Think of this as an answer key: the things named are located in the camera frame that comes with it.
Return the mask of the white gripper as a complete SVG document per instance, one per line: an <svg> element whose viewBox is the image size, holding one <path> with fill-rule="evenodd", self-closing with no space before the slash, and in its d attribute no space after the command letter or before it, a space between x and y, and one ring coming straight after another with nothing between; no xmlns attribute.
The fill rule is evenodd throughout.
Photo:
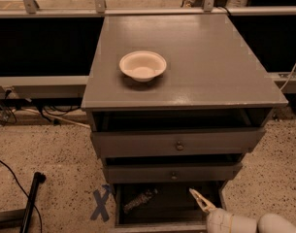
<svg viewBox="0 0 296 233"><path fill-rule="evenodd" d="M190 188L189 192L200 209L207 213L208 233L257 233L257 221L254 218L238 216L227 212L206 199L200 192Z"/></svg>

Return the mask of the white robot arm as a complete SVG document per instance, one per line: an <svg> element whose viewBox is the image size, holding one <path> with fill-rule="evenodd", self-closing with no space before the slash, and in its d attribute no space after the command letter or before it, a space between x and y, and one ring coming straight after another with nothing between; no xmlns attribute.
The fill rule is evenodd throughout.
<svg viewBox="0 0 296 233"><path fill-rule="evenodd" d="M258 220L239 216L217 208L193 188L190 188L189 192L201 210L207 214L208 233L296 233L296 226L277 214L267 213Z"/></svg>

